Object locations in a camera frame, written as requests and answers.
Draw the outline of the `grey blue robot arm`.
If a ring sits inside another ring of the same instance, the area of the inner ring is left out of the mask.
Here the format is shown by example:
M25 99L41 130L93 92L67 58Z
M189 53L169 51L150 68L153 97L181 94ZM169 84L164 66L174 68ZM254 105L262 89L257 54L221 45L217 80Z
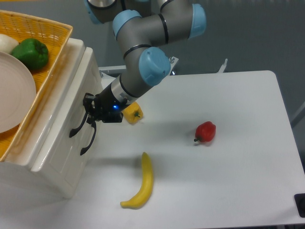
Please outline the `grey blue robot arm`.
M122 111L158 85L171 70L161 46L202 35L206 15L200 4L188 0L160 0L159 13L149 0L87 0L91 20L112 23L113 34L126 69L97 95L83 100L84 122L122 121Z

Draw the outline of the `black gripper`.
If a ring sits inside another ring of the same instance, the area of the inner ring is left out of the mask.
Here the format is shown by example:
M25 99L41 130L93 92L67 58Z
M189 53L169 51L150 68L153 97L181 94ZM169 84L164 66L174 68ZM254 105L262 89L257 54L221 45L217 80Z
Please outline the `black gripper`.
M82 104L87 114L86 122L96 128L96 121L103 123L121 123L123 114L121 102L112 92L112 83L95 96L85 93Z

